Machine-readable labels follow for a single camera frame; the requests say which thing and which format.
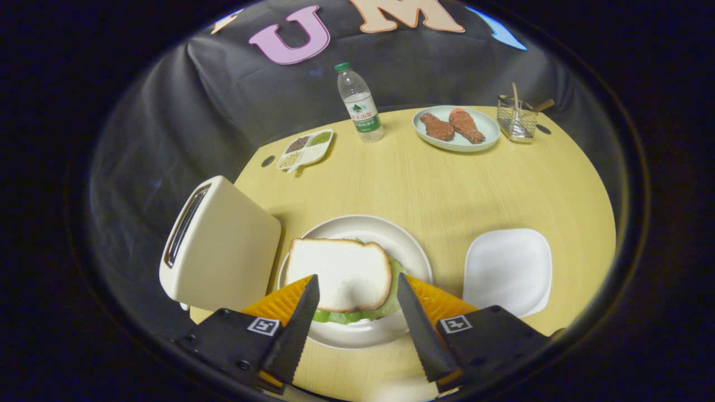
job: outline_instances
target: white bread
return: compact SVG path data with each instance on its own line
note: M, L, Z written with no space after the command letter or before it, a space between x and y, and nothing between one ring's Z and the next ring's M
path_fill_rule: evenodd
M285 284L317 274L318 310L334 313L376 310L390 294L393 281L390 259L377 243L294 239L289 253Z

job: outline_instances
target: bottle label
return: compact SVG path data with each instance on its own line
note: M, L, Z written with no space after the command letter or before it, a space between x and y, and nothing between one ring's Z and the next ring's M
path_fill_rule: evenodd
M359 132L371 132L380 128L378 108L372 95L358 102L346 102L345 107Z

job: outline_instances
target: bottle cap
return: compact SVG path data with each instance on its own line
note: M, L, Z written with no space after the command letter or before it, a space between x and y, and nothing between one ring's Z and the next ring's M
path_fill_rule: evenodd
M341 63L341 64L338 64L337 66L335 66L335 71L343 72L345 70L349 70L350 68L351 68L350 63Z

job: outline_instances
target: wooden table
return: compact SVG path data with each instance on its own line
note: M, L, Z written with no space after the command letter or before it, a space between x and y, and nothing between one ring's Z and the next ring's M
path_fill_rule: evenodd
M496 119L495 107L472 107ZM261 163L280 156L296 134L258 149L235 185L273 214L285 231L273 265L269 291L290 240L341 215L366 214L405 228L423 246L434 284L462 294L467 249L479 235L528 227L551 247L551 296L544 310L523 320L545 335L566 327L603 282L616 249L616 227L593 165L576 143L544 114L537 121L551 135L532 144L503 135L484 152L461 154L422 141L412 127L419 109L380 114L385 138L361 142L350 120L317 127L335 130L326 157L295 174ZM197 323L210 312L191 309ZM380 383L418 379L427 385L409 335L377 348L338 350L307 340L294 384L351 401L364 399Z

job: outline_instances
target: water bottle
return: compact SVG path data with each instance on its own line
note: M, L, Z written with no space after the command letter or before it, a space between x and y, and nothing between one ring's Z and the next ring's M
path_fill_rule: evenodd
M337 90L352 122L355 123L360 139L365 142L379 141L385 135L385 130L365 80L352 70L350 63L338 64L335 71Z

